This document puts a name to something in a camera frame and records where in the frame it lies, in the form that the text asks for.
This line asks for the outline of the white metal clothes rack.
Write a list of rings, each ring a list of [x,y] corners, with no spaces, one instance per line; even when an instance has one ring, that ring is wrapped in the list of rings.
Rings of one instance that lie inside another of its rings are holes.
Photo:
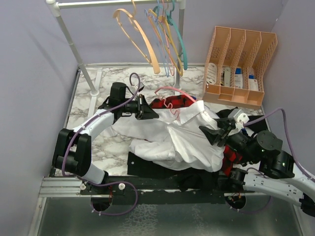
[[[102,93],[99,88],[101,86],[101,73],[97,72],[95,81],[92,81],[87,68],[90,67],[119,67],[119,66],[129,66],[142,67],[144,63],[137,62],[98,62],[92,63],[92,60],[100,59],[97,54],[100,54],[100,50],[102,48],[109,49],[108,44],[104,42],[98,42],[93,44],[94,37],[88,34],[87,31],[84,31],[82,27],[80,27],[80,33],[83,36],[84,41],[81,41],[80,45],[76,45],[73,41],[73,38],[68,30],[64,19],[61,14],[62,9],[79,9],[79,8],[88,8],[88,7],[107,7],[107,6],[122,6],[122,5],[140,5],[140,4],[158,4],[158,0],[94,0],[94,1],[76,1],[76,2],[60,2],[58,0],[47,0],[45,2],[49,7],[51,13],[57,20],[57,23],[66,38],[66,41],[78,63],[79,70],[84,75],[84,78],[90,88],[90,106],[88,110],[88,117],[90,118],[92,114],[96,111],[97,103],[101,98]]]

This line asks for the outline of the cream orange hanger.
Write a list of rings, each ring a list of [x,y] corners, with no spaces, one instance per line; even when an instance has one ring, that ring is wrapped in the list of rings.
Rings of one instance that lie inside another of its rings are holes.
[[[146,60],[146,62],[152,66],[153,72],[155,74],[160,73],[160,65],[158,62],[158,59],[156,57],[155,51],[150,43],[150,40],[148,39],[146,33],[142,29],[141,25],[138,23],[136,19],[136,14],[137,14],[137,8],[135,1],[131,0],[130,1],[133,7],[133,12],[130,13],[128,10],[125,8],[118,8],[114,11],[113,13],[113,19],[116,19],[119,27],[121,28],[122,32],[125,34],[125,36],[129,39],[129,41],[132,43],[132,45],[138,50],[138,52],[142,55],[142,57]],[[145,53],[141,48],[138,46],[138,44],[132,39],[132,37],[129,35],[129,33],[126,31],[123,22],[121,21],[121,17],[126,16],[130,25],[134,28],[136,32],[138,32],[143,39],[145,43],[145,47],[147,49],[147,53]]]

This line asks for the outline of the white remote in organizer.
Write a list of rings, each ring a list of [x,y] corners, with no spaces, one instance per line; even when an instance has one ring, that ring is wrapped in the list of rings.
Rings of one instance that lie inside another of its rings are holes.
[[[212,62],[208,64],[206,82],[212,85],[217,83],[217,66]]]

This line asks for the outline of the black garment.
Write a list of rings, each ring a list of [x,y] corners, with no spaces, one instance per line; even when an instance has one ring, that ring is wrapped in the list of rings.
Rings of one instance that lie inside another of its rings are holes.
[[[216,115],[219,118],[226,118],[235,109],[238,109],[238,107],[232,107],[230,109],[229,108],[221,109],[216,112]],[[243,111],[248,115],[249,122],[256,121],[257,119],[263,117],[263,115],[261,115],[261,111],[256,111],[252,109],[243,109]],[[269,130],[265,119],[244,127],[242,129],[242,133],[244,135],[254,137],[260,131],[264,131],[264,130]]]
[[[144,160],[132,152],[128,153],[127,165],[128,175],[153,179],[172,178],[182,192],[188,189],[212,191],[219,187],[218,172],[208,172],[194,168],[175,171],[155,164],[152,161]]]

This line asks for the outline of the white blue red box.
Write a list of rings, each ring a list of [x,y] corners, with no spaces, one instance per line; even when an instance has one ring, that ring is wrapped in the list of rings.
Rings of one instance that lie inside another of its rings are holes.
[[[258,91],[258,81],[253,68],[249,71],[249,90]]]

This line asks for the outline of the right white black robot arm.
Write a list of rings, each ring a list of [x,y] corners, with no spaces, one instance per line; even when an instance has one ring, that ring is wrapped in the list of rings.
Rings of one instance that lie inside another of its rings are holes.
[[[293,156],[282,149],[282,140],[268,130],[254,136],[236,131],[236,123],[228,118],[217,122],[217,130],[199,129],[211,145],[224,148],[221,171],[227,176],[226,189],[264,193],[315,215],[313,176],[299,169]]]

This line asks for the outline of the teal hanger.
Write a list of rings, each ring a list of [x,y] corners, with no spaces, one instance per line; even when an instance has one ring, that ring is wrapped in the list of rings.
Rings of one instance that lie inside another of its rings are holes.
[[[175,3],[179,7],[179,24],[175,23],[172,13]],[[188,68],[188,58],[183,41],[185,0],[158,0],[147,14],[157,39],[157,46],[162,56],[166,76],[177,73],[182,76]]]

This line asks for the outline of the yellow hanger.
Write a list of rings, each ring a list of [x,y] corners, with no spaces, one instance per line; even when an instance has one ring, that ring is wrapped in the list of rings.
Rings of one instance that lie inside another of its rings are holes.
[[[187,54],[182,48],[181,51],[179,51],[176,48],[175,45],[175,38],[178,38],[180,46],[184,46],[183,39],[180,36],[178,27],[176,26],[175,22],[171,18],[171,13],[170,11],[166,11],[166,17],[165,17],[165,24],[166,24],[166,32],[168,34],[169,38],[169,47],[170,47],[170,52],[172,56],[172,61],[175,66],[175,73],[179,73],[180,76],[183,75],[183,72],[187,69]]]

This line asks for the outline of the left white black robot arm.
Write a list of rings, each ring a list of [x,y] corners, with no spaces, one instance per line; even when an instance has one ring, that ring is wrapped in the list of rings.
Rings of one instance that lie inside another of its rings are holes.
[[[159,118],[150,108],[145,96],[134,93],[126,98],[127,85],[114,82],[109,97],[96,113],[74,129],[62,129],[57,137],[53,167],[92,182],[92,189],[103,194],[108,190],[108,173],[92,163],[92,142],[105,129],[124,115],[135,114],[138,120]]]

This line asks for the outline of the peach plastic file organizer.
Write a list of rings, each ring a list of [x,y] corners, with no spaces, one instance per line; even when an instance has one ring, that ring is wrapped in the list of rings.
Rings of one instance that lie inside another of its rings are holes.
[[[259,109],[264,98],[263,76],[275,52],[275,33],[216,26],[204,67],[202,98],[206,102]],[[217,83],[206,82],[208,64],[217,66]],[[231,87],[221,86],[223,66],[231,68]],[[243,88],[235,88],[236,68],[243,71]],[[258,91],[249,90],[249,71],[253,68]]]

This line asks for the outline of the red black plaid shirt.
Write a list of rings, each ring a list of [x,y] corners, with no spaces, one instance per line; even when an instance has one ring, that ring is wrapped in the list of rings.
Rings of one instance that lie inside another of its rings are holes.
[[[192,104],[193,102],[185,95],[174,95],[162,100],[156,98],[150,103],[150,107],[152,109],[168,109],[167,105],[172,105],[172,108],[178,109],[189,107]],[[223,155],[221,170],[228,177],[233,168],[233,164],[239,164],[240,160],[242,160],[242,156],[237,154],[236,151],[233,151],[229,146],[225,147]]]

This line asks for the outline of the white shirt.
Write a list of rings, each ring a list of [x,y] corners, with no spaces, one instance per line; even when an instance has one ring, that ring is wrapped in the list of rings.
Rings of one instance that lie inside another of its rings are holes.
[[[132,137],[133,154],[163,167],[219,171],[224,149],[212,146],[200,130],[200,126],[216,130],[217,115],[202,100],[178,111],[177,117],[167,109],[156,109],[158,119],[119,118],[108,132]]]

